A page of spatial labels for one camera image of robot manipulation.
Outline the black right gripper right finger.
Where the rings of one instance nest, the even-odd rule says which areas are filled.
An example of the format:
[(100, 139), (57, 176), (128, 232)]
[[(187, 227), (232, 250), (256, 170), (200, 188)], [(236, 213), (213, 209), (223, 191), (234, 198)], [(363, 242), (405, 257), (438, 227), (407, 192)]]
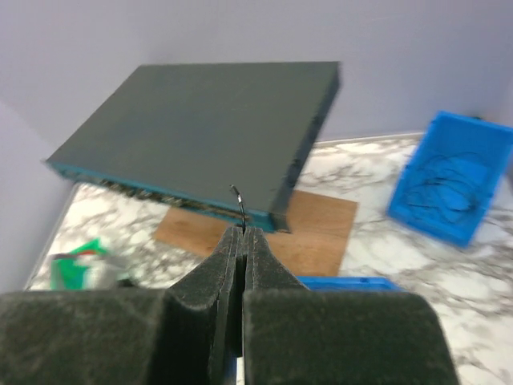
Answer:
[(312, 291), (247, 229), (248, 384), (456, 384), (438, 315), (406, 291)]

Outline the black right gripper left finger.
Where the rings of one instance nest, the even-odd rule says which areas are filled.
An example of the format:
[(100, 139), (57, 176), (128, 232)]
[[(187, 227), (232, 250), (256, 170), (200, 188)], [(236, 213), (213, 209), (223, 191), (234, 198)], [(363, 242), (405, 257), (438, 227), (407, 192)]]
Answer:
[(167, 289), (1, 297), (4, 384), (234, 384), (237, 227)]

